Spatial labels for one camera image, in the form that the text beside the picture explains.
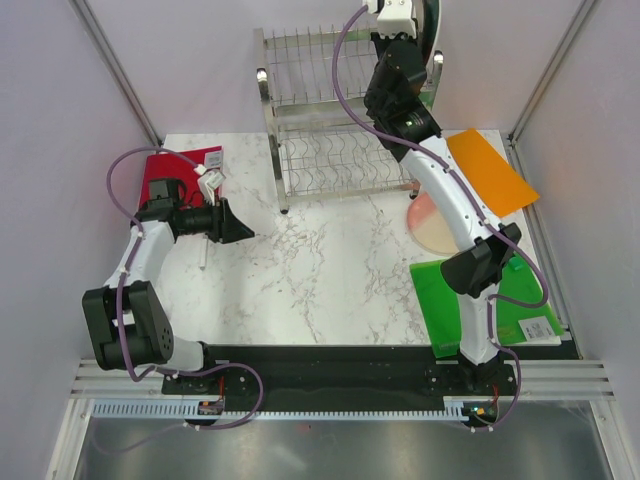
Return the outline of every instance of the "gray wall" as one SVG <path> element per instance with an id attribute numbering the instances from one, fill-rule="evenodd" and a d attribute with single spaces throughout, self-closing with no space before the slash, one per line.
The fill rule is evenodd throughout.
<path id="1" fill-rule="evenodd" d="M 253 29 L 344 24 L 361 0 L 89 0 L 162 133 L 263 131 Z M 509 129 L 579 0 L 442 0 L 444 128 Z"/>
<path id="2" fill-rule="evenodd" d="M 31 480 L 90 351 L 82 294 L 126 244 L 105 171 L 144 139 L 66 1 L 5 2 L 0 22 L 0 477 Z M 132 160 L 117 182 L 130 205 Z"/>
<path id="3" fill-rule="evenodd" d="M 526 129 L 526 170 L 585 353 L 640 453 L 640 3 L 600 2 Z"/>

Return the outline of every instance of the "marble countertop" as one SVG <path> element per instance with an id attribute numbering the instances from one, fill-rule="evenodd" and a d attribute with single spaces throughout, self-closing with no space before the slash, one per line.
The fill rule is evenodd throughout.
<path id="1" fill-rule="evenodd" d="M 481 132 L 505 157 L 500 134 Z M 409 265 L 442 259 L 406 228 L 407 192 L 278 210 L 267 135 L 173 134 L 165 147 L 222 145 L 223 195 L 256 237 L 230 245 L 180 237 L 156 285 L 174 333 L 217 344 L 428 345 Z M 505 219 L 523 231 L 522 212 Z"/>

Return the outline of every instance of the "wire rack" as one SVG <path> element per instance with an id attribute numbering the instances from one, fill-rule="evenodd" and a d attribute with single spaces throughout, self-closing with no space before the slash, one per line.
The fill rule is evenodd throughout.
<path id="1" fill-rule="evenodd" d="M 361 118 L 366 118 L 363 99 L 377 63 L 373 31 L 369 25 L 351 30 L 338 59 L 343 93 Z M 331 60 L 339 34 L 335 28 L 268 37 L 262 29 L 255 31 L 258 86 L 283 213 L 296 201 L 417 188 L 336 100 Z"/>
<path id="2" fill-rule="evenodd" d="M 413 186 L 378 139 L 355 126 L 284 132 L 280 158 L 289 196 L 365 194 Z"/>

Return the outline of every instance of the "metal post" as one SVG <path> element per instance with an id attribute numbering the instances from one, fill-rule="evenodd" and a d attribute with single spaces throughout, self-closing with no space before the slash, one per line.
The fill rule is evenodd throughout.
<path id="1" fill-rule="evenodd" d="M 576 10 L 567 30 L 562 36 L 562 40 L 556 47 L 555 52 L 551 56 L 551 60 L 547 64 L 542 77 L 538 80 L 538 84 L 536 88 L 534 88 L 533 93 L 529 97 L 524 110 L 518 117 L 518 121 L 516 122 L 513 130 L 509 134 L 509 140 L 512 143 L 516 143 L 520 137 L 522 136 L 522 132 L 524 131 L 527 123 L 531 119 L 531 115 L 536 110 L 540 101 L 542 100 L 545 92 L 549 88 L 549 85 L 553 81 L 556 73 L 560 69 L 560 66 L 564 62 L 569 49 L 573 45 L 573 42 L 577 38 L 578 34 L 582 31 L 582 28 L 586 25 L 587 20 L 589 19 L 590 14 L 593 12 L 594 7 L 600 0 L 582 0 L 582 3 Z"/>
<path id="2" fill-rule="evenodd" d="M 529 181 L 530 177 L 527 174 L 524 163 L 522 162 L 519 148 L 514 145 L 506 135 L 503 136 L 502 140 L 510 165 L 516 172 L 518 172 L 518 175 L 526 181 Z M 555 308 L 560 323 L 565 326 L 571 326 L 572 333 L 575 336 L 576 332 L 574 330 L 574 326 L 571 324 L 572 317 L 569 313 L 568 302 L 562 294 L 563 289 L 561 288 L 560 275 L 556 267 L 557 262 L 555 261 L 551 248 L 549 247 L 549 242 L 547 240 L 548 236 L 545 233 L 539 209 L 534 203 L 533 205 L 525 207 L 523 211 L 525 220 L 527 221 L 527 228 L 531 234 L 531 240 L 533 241 L 533 246 L 535 247 L 535 252 L 538 257 L 538 261 L 540 262 L 540 267 L 545 274 L 547 283 L 549 283 L 551 304 Z M 581 353 L 580 345 L 577 344 L 576 347 L 578 349 L 578 353 Z"/>
<path id="3" fill-rule="evenodd" d="M 131 82 L 129 81 L 122 65 L 118 61 L 107 36 L 105 35 L 100 22 L 96 18 L 91 7 L 87 4 L 87 0 L 69 0 L 69 4 L 78 15 L 80 22 L 84 26 L 89 38 L 96 47 L 96 50 L 100 54 L 100 58 L 104 61 L 107 69 L 111 73 L 111 76 L 116 82 L 120 93 L 125 97 L 131 112 L 135 115 L 140 127 L 144 131 L 145 135 L 155 146 L 161 146 L 162 140 L 158 135 L 158 132 L 153 127 L 149 116 L 144 111 L 140 99 L 136 95 Z"/>
<path id="4" fill-rule="evenodd" d="M 280 145 L 278 142 L 278 126 L 271 106 L 271 94 L 269 93 L 269 65 L 264 51 L 264 33 L 261 28 L 254 30 L 255 54 L 257 61 L 257 80 L 260 90 L 260 101 L 264 112 L 264 119 L 267 123 L 267 133 L 269 136 L 269 150 L 271 152 L 271 163 L 273 164 L 273 175 L 276 181 L 276 192 L 278 194 L 278 205 L 280 213 L 289 213 L 289 202 L 282 177 L 282 164 L 280 163 Z"/>
<path id="5" fill-rule="evenodd" d="M 93 404 L 94 400 L 85 398 L 71 399 L 67 402 L 67 410 L 58 432 L 46 480 L 75 478 Z"/>

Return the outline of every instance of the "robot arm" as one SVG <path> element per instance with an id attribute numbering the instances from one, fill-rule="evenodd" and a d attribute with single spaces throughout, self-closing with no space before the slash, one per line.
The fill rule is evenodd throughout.
<path id="1" fill-rule="evenodd" d="M 205 233 L 213 242 L 231 243 L 251 238 L 254 233 L 233 215 L 225 198 L 212 195 L 213 205 L 185 208 L 179 183 L 177 179 L 150 182 L 151 200 L 136 214 L 144 236 L 124 283 L 122 320 L 134 366 L 161 365 L 170 370 L 195 371 L 203 366 L 202 345 L 173 335 L 153 284 L 178 236 Z M 115 324 L 115 300 L 126 261 L 138 239 L 139 229 L 133 225 L 118 268 L 102 288 L 89 290 L 82 298 L 91 344 L 98 365 L 104 370 L 125 369 Z"/>
<path id="2" fill-rule="evenodd" d="M 503 226 L 500 219 L 482 202 L 449 152 L 441 129 L 418 98 L 427 80 L 425 58 L 418 46 L 415 8 L 411 0 L 378 2 L 364 0 L 369 12 L 378 15 L 378 34 L 372 34 L 378 54 L 373 77 L 365 95 L 367 115 L 376 130 L 408 140 L 432 151 L 449 165 L 443 168 L 425 153 L 404 145 L 381 140 L 394 158 L 429 193 L 449 225 L 460 253 L 443 262 L 442 274 L 458 294 L 462 341 L 460 351 L 475 373 L 490 375 L 498 362 L 494 345 L 495 318 L 487 318 L 487 299 L 498 292 L 502 269 L 513 252 L 497 239 L 489 227 L 517 243 L 521 233 L 517 225 Z M 457 173 L 464 191 L 451 173 Z M 481 206 L 485 220 L 480 221 L 468 192 Z"/>

